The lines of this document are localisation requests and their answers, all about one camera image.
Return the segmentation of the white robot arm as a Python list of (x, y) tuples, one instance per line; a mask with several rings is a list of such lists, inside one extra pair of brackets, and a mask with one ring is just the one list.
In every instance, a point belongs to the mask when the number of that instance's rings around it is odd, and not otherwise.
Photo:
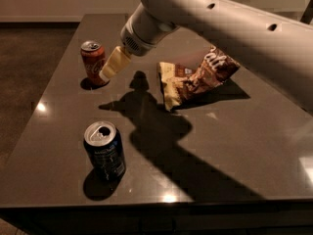
[(123, 46), (112, 52), (100, 78), (109, 80), (132, 55), (146, 55), (180, 26), (312, 112), (313, 28), (230, 0), (140, 0), (121, 31)]

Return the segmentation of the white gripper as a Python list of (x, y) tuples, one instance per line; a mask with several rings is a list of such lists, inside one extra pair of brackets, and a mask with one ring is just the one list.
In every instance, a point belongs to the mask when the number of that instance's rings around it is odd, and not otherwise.
[(99, 72), (103, 81), (109, 81), (131, 62), (131, 54), (145, 56), (168, 34), (178, 28), (153, 17), (140, 4), (123, 27), (120, 37), (124, 47), (116, 46)]

